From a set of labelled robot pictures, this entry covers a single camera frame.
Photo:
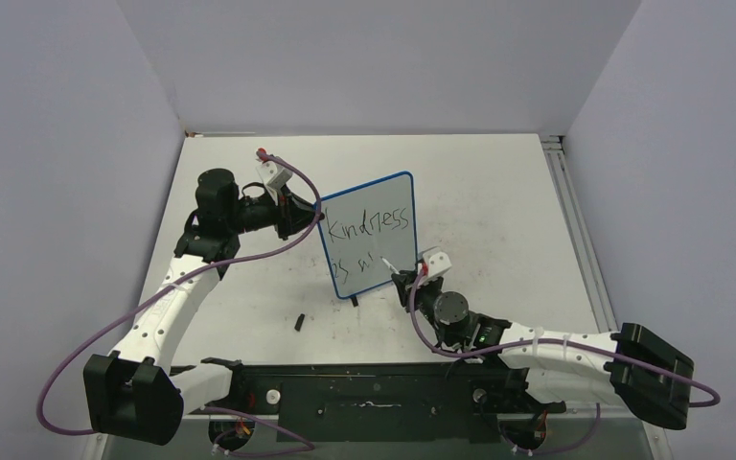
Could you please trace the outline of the blue framed whiteboard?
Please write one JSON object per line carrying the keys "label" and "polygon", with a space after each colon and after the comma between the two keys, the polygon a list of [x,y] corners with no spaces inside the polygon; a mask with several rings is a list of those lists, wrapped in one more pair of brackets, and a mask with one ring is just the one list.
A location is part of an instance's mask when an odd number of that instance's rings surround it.
{"label": "blue framed whiteboard", "polygon": [[321,198],[317,228],[334,295],[350,300],[414,268],[418,254],[413,174],[396,172]]}

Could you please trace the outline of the black marker cap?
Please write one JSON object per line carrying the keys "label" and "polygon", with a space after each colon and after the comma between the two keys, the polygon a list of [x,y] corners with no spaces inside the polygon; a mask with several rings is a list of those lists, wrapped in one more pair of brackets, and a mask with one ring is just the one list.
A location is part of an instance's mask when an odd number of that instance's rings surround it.
{"label": "black marker cap", "polygon": [[297,319],[296,319],[296,322],[295,322],[295,324],[294,324],[294,330],[295,330],[296,332],[300,332],[300,331],[302,330],[302,327],[303,327],[303,325],[304,325],[305,319],[306,319],[306,315],[305,315],[304,313],[301,313],[301,314],[300,314],[300,315],[299,315],[299,316],[297,317]]}

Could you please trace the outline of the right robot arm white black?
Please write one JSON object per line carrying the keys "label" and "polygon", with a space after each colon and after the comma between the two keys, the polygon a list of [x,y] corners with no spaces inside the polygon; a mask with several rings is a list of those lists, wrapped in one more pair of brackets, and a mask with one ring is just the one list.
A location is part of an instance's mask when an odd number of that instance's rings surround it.
{"label": "right robot arm white black", "polygon": [[476,359],[521,372],[503,385],[516,410],[535,403],[599,403],[628,409],[654,426],[687,426],[694,362],[650,329],[625,323],[616,332],[561,333],[492,318],[469,309],[443,280],[418,283],[412,270],[391,276],[411,320],[436,335],[425,345],[442,357]]}

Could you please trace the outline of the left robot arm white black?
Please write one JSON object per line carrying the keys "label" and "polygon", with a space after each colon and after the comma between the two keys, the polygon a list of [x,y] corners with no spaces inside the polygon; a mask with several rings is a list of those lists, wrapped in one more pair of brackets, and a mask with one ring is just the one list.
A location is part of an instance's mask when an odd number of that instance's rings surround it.
{"label": "left robot arm white black", "polygon": [[136,313],[130,331],[105,356],[83,368],[91,427],[99,433],[163,446],[184,415],[213,403],[240,410],[247,386],[230,364],[200,363],[172,375],[173,358],[200,305],[224,278],[241,248],[240,236],[272,227],[285,241],[307,234],[320,217],[316,205],[293,193],[296,175],[274,160],[258,168],[259,196],[242,195],[232,172],[203,172],[196,207],[185,222],[160,289]]}

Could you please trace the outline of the white marker pen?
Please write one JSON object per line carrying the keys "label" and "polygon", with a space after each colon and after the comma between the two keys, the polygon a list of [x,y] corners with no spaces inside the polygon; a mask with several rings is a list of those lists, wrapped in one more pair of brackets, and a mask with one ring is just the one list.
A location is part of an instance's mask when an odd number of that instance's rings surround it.
{"label": "white marker pen", "polygon": [[381,261],[387,266],[387,268],[391,271],[392,274],[399,274],[399,270],[395,268],[387,259],[381,257]]}

